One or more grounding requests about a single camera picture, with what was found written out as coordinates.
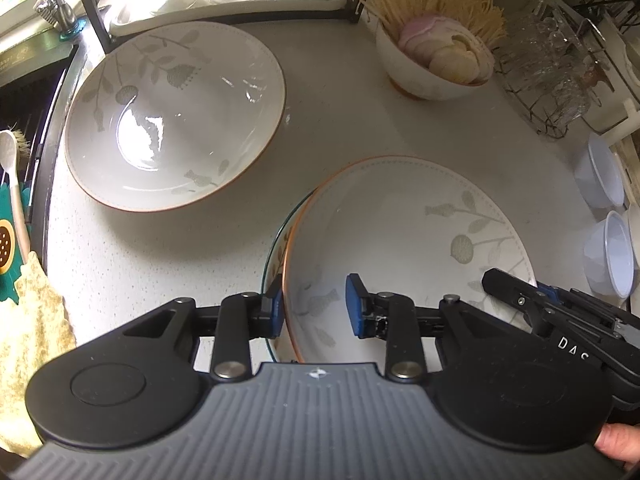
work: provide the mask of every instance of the white plastic cup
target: white plastic cup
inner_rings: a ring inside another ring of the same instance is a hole
[[[634,254],[628,228],[615,211],[596,224],[584,244],[584,274],[591,290],[627,298],[634,279]]]
[[[622,206],[625,189],[616,159],[607,143],[591,133],[574,171],[575,181],[585,202],[596,209]]]

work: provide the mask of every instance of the black metal rack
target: black metal rack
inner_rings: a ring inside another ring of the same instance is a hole
[[[105,54],[110,53],[129,37],[114,38],[104,26],[104,20],[98,11],[100,0],[82,0],[84,10],[91,22],[96,36],[100,40]],[[279,20],[347,20],[357,23],[364,6],[360,0],[347,0],[345,6],[337,10],[283,10],[271,12],[251,12],[206,18],[207,21],[236,25],[238,23],[270,22]]]

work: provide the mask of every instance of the teal rim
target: teal rim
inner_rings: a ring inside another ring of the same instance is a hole
[[[269,270],[269,262],[271,261],[271,255],[273,254],[273,251],[276,248],[276,244],[278,243],[278,240],[280,240],[280,237],[282,236],[282,233],[284,232],[284,229],[287,227],[287,224],[289,223],[289,220],[291,220],[292,216],[295,215],[298,210],[302,207],[303,203],[305,203],[309,197],[311,195],[313,195],[315,189],[311,190],[309,193],[306,194],[306,196],[300,201],[298,202],[298,204],[295,206],[295,208],[293,208],[291,210],[291,212],[287,215],[287,217],[284,219],[284,222],[282,223],[282,225],[280,226],[280,228],[278,229],[278,232],[275,235],[275,238],[273,239],[273,243],[271,244],[271,248],[269,249],[269,254],[267,254],[267,259],[264,263],[264,270],[262,271],[262,281],[260,282],[260,293],[264,294],[266,292],[266,287],[265,287],[265,283],[264,281],[267,279],[267,272]],[[268,338],[264,338],[264,343],[267,345],[267,350],[269,351],[269,355],[271,357],[271,360],[274,363],[277,363],[278,360],[276,359],[276,355],[273,352],[273,348],[271,348],[271,342],[269,341]]]

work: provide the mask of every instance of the wooden brush handle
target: wooden brush handle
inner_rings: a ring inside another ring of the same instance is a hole
[[[22,262],[25,264],[27,262],[27,256],[29,256],[31,252],[31,241],[29,240],[27,225],[24,223],[24,210],[22,209],[20,187],[9,186],[9,192],[11,194],[11,211],[14,214],[15,237],[18,240],[18,247],[20,247]]]

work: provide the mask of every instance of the plate rim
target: plate rim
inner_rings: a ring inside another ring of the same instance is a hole
[[[289,314],[289,309],[287,307],[287,301],[286,301],[287,300],[287,298],[286,298],[287,278],[288,278],[288,275],[290,274],[289,272],[287,272],[289,270],[289,265],[290,265],[290,251],[289,251],[289,248],[291,247],[291,244],[292,244],[294,238],[298,234],[298,229],[300,227],[300,221],[305,216],[306,212],[309,209],[309,206],[314,201],[314,199],[317,198],[320,195],[320,192],[322,190],[324,190],[324,188],[326,188],[326,186],[329,183],[331,183],[334,179],[336,179],[340,174],[342,174],[343,172],[351,169],[353,166],[357,166],[358,164],[364,164],[365,162],[369,162],[371,160],[375,160],[375,159],[378,159],[378,158],[406,158],[406,159],[411,159],[411,160],[418,160],[420,162],[426,162],[427,164],[430,164],[432,166],[437,166],[438,168],[441,168],[441,169],[445,170],[445,172],[447,172],[447,173],[455,174],[456,176],[458,176],[461,179],[463,179],[466,183],[470,184],[470,186],[472,188],[475,188],[475,189],[479,190],[480,193],[482,193],[485,197],[487,197],[490,200],[490,202],[498,209],[498,211],[500,211],[500,213],[502,213],[502,215],[504,216],[504,218],[506,219],[506,221],[508,223],[508,226],[510,226],[511,229],[513,229],[513,232],[518,237],[518,240],[520,241],[520,244],[524,248],[525,262],[529,265],[529,268],[531,269],[532,279],[533,279],[534,285],[535,285],[535,283],[536,283],[535,272],[533,271],[533,266],[531,265],[531,260],[529,259],[529,254],[527,253],[527,250],[524,247],[524,243],[522,242],[522,239],[520,238],[520,235],[516,231],[515,227],[513,227],[513,224],[511,223],[511,220],[509,220],[507,215],[505,215],[504,212],[502,211],[502,209],[500,209],[500,207],[497,205],[497,203],[495,203],[494,199],[492,199],[489,195],[487,195],[487,193],[485,193],[484,190],[482,190],[479,186],[476,186],[476,184],[471,182],[467,177],[465,177],[463,175],[460,175],[459,173],[456,173],[453,170],[450,170],[446,166],[443,166],[443,165],[438,164],[437,162],[433,162],[431,160],[427,160],[426,158],[422,158],[421,156],[395,155],[395,154],[367,156],[365,158],[361,158],[360,160],[356,160],[355,162],[352,162],[351,164],[348,164],[343,168],[340,168],[340,170],[335,171],[327,179],[322,181],[322,183],[319,184],[314,189],[314,191],[311,193],[311,196],[309,196],[306,199],[306,202],[303,204],[302,210],[298,214],[298,217],[296,218],[296,221],[294,222],[294,224],[293,224],[293,226],[291,228],[291,232],[290,232],[290,235],[289,235],[289,241],[287,242],[287,247],[286,247],[286,250],[285,250],[284,263],[283,263],[283,266],[282,266],[282,298],[283,298],[283,302],[282,303],[283,303],[283,306],[284,306],[284,317],[285,317],[285,322],[287,323],[287,327],[292,326],[291,323],[289,322],[290,314]],[[289,338],[291,339],[291,346],[292,346],[293,351],[294,351],[294,353],[296,355],[296,358],[298,359],[298,362],[300,362],[302,364],[306,363],[305,359],[302,357],[302,353],[300,352],[300,348],[298,347],[298,343],[296,342],[296,338],[293,335],[291,330],[289,330]]]
[[[276,67],[278,69],[278,73],[280,75],[280,80],[282,82],[282,102],[281,102],[281,105],[280,105],[280,116],[279,116],[278,120],[275,123],[275,126],[273,128],[273,132],[271,133],[271,135],[270,135],[269,139],[267,140],[267,142],[265,142],[265,144],[262,147],[262,149],[260,150],[260,152],[258,152],[258,154],[254,157],[254,159],[240,173],[238,173],[235,177],[233,177],[229,181],[225,182],[221,186],[213,188],[210,192],[208,192],[206,194],[203,194],[201,196],[195,197],[193,199],[187,200],[186,202],[179,203],[179,204],[176,204],[176,205],[171,205],[171,206],[161,207],[161,208],[153,208],[153,209],[149,209],[149,208],[129,208],[129,207],[124,207],[124,206],[121,206],[121,205],[115,205],[113,203],[110,203],[110,201],[105,200],[103,197],[96,196],[94,193],[89,191],[87,186],[82,184],[81,179],[80,179],[80,177],[78,176],[78,174],[76,172],[76,168],[74,167],[73,163],[71,162],[71,156],[69,155],[68,130],[69,130],[69,127],[70,127],[70,118],[71,118],[74,110],[76,109],[76,106],[78,105],[78,100],[80,99],[80,94],[81,94],[82,88],[84,87],[86,82],[89,80],[91,74],[96,72],[103,64],[105,64],[107,62],[108,59],[111,59],[112,56],[115,56],[118,53],[119,50],[123,49],[123,47],[126,46],[127,43],[129,43],[129,41],[137,40],[141,36],[145,36],[147,34],[151,34],[151,33],[157,34],[159,31],[164,30],[166,28],[182,27],[182,26],[188,25],[190,23],[202,24],[202,25],[206,25],[207,27],[218,28],[218,29],[222,29],[222,30],[229,30],[231,28],[231,29],[234,30],[234,32],[240,32],[242,36],[245,36],[246,38],[251,38],[251,40],[256,41],[258,44],[260,44],[261,46],[264,47],[264,49],[265,49],[265,51],[266,51],[266,53],[268,55],[273,57],[275,65],[276,65]],[[262,154],[265,152],[265,150],[269,147],[269,145],[273,141],[273,137],[275,137],[275,135],[276,135],[276,133],[278,131],[278,128],[280,127],[280,124],[282,123],[282,118],[284,117],[284,110],[285,110],[286,102],[287,102],[287,81],[286,81],[286,78],[284,77],[284,71],[282,69],[282,65],[280,64],[280,61],[278,60],[278,57],[271,51],[271,49],[269,47],[267,47],[258,38],[256,38],[253,34],[249,34],[247,31],[242,30],[241,28],[238,28],[238,27],[233,27],[232,25],[227,25],[225,23],[219,23],[219,22],[206,22],[204,20],[193,20],[192,22],[170,23],[169,25],[163,25],[162,27],[152,28],[150,30],[146,30],[145,32],[142,32],[142,33],[136,35],[135,37],[131,38],[130,40],[125,41],[123,44],[121,44],[118,47],[116,47],[110,53],[106,54],[100,60],[100,63],[98,63],[96,66],[94,66],[92,68],[91,72],[89,72],[89,74],[84,79],[82,84],[76,89],[76,92],[74,93],[74,97],[73,97],[73,99],[71,101],[71,105],[69,106],[68,113],[66,114],[65,125],[64,125],[63,130],[62,130],[63,141],[65,143],[65,161],[66,161],[66,166],[68,167],[69,172],[71,173],[72,177],[76,181],[76,184],[78,184],[78,186],[82,189],[82,191],[84,191],[89,197],[93,198],[96,202],[99,202],[99,203],[101,203],[101,204],[103,204],[103,205],[105,205],[105,206],[107,206],[107,207],[109,207],[111,209],[115,209],[115,210],[118,210],[118,211],[126,211],[126,212],[130,212],[130,213],[158,213],[158,212],[162,212],[162,211],[171,211],[171,210],[175,210],[175,209],[180,209],[180,208],[183,208],[185,206],[188,206],[188,205],[194,204],[196,202],[199,202],[201,200],[204,200],[204,199],[210,197],[211,195],[213,195],[214,193],[217,193],[220,190],[225,189],[225,187],[227,187],[229,184],[233,183],[238,178],[243,176],[249,170],[249,168],[252,167],[252,165],[255,164],[255,162],[262,156]]]

